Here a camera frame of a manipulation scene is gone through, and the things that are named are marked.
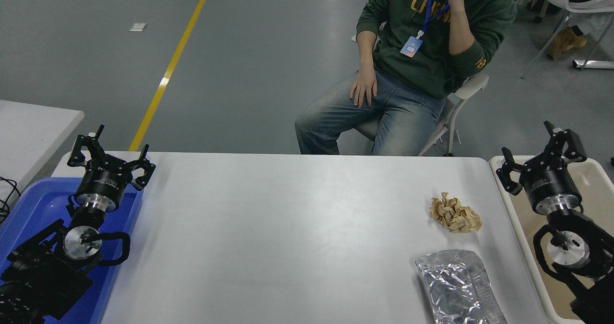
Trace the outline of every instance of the id badge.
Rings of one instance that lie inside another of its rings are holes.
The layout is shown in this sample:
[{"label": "id badge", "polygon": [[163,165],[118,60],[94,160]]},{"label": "id badge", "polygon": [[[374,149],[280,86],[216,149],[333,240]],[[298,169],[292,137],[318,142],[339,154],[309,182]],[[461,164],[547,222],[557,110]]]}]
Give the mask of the id badge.
[{"label": "id badge", "polygon": [[413,58],[421,45],[422,40],[416,39],[414,36],[412,36],[407,40],[407,42],[405,42],[405,46],[403,46],[401,49],[401,53]]}]

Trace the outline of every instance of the white table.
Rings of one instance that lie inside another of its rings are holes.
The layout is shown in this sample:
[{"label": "white table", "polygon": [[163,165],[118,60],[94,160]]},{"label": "white table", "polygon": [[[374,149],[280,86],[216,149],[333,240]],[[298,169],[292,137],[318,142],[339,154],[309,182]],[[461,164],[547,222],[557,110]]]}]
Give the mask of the white table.
[{"label": "white table", "polygon": [[[53,176],[81,177],[67,158]],[[450,248],[482,257],[509,324],[548,322],[484,160],[149,158],[157,168],[104,324],[430,324],[414,261]],[[443,191],[476,210],[480,232],[430,218]]]},{"label": "white table", "polygon": [[[24,189],[81,120],[79,110],[0,100],[0,176]],[[0,182],[0,199],[11,189]]]}]

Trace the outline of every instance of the lanyard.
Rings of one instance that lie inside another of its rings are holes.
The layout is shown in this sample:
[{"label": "lanyard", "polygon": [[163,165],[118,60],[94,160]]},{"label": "lanyard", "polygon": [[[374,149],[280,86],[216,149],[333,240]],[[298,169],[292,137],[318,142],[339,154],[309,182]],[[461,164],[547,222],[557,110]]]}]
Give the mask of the lanyard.
[{"label": "lanyard", "polygon": [[437,20],[437,18],[441,17],[441,15],[443,15],[444,13],[446,13],[449,9],[450,9],[450,4],[446,3],[446,5],[441,9],[441,11],[439,11],[439,13],[437,13],[435,16],[433,16],[433,18],[429,19],[429,15],[430,15],[430,11],[433,8],[433,2],[435,0],[428,0],[427,4],[426,4],[426,12],[424,15],[424,24],[422,29],[420,29],[420,31],[418,31],[418,36],[416,37],[416,39],[420,39],[424,33],[426,32],[426,29],[428,29],[428,26],[434,22],[435,20]]}]

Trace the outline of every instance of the knee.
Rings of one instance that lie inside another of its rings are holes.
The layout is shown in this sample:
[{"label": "knee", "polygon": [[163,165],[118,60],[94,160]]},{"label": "knee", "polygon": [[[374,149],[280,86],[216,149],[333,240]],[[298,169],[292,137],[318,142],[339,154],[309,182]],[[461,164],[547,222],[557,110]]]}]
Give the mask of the knee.
[{"label": "knee", "polygon": [[316,114],[302,112],[294,121],[294,130],[296,130],[296,134],[307,134],[314,131],[318,127],[318,120]]}]

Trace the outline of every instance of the aluminum foil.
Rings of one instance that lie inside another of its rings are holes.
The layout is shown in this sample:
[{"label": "aluminum foil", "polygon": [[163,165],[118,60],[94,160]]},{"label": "aluminum foil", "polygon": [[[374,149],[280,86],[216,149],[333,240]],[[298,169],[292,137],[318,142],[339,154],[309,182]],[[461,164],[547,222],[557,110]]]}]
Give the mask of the aluminum foil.
[{"label": "aluminum foil", "polygon": [[507,324],[475,252],[439,251],[416,265],[436,324]]}]

